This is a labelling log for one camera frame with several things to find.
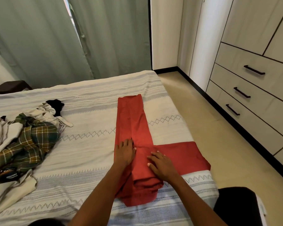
curtain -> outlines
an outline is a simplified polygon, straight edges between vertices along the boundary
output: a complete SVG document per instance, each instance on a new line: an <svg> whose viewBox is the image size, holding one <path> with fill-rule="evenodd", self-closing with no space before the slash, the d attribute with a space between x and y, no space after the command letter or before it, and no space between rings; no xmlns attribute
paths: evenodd
<svg viewBox="0 0 283 226"><path fill-rule="evenodd" d="M94 79L64 0L0 0L0 55L33 88Z"/></svg>
<svg viewBox="0 0 283 226"><path fill-rule="evenodd" d="M95 79L151 70L148 0L68 0Z"/></svg>

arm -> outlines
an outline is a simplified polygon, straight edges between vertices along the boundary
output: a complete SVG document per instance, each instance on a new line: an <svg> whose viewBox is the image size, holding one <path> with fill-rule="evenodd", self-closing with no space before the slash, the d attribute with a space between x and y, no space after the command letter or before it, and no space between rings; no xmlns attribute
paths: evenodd
<svg viewBox="0 0 283 226"><path fill-rule="evenodd" d="M161 180L168 182L177 192L195 226L227 226L226 223L195 193L177 173L171 160L160 152L151 152L148 163L151 170Z"/></svg>
<svg viewBox="0 0 283 226"><path fill-rule="evenodd" d="M132 144L132 140L125 140L115 146L112 167L69 222L69 226L107 225L119 179L135 156L136 148L132 148Z"/></svg>

floor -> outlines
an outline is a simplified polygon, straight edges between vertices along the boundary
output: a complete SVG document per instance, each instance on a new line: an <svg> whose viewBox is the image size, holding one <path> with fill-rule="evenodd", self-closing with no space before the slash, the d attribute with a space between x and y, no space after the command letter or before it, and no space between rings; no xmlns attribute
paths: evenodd
<svg viewBox="0 0 283 226"><path fill-rule="evenodd" d="M283 178L178 72L159 75L218 188L245 186L267 210L268 226L283 226Z"/></svg>

red cloth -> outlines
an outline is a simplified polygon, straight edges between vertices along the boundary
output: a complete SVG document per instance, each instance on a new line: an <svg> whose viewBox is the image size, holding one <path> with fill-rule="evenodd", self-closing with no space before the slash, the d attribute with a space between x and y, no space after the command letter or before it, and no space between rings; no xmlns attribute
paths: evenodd
<svg viewBox="0 0 283 226"><path fill-rule="evenodd" d="M151 152L160 151L168 156L180 175L211 169L195 142L153 145L140 94L118 98L115 144L131 138L136 147L136 156L124 170L115 196L121 198L126 206L153 201L164 184L147 166L150 162L147 156Z"/></svg>

dresser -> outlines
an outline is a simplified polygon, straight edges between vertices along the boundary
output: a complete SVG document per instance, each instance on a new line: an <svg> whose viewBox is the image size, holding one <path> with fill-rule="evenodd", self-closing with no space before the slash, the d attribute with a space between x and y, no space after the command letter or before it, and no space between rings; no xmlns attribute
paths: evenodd
<svg viewBox="0 0 283 226"><path fill-rule="evenodd" d="M234 0L206 93L283 165L283 0Z"/></svg>

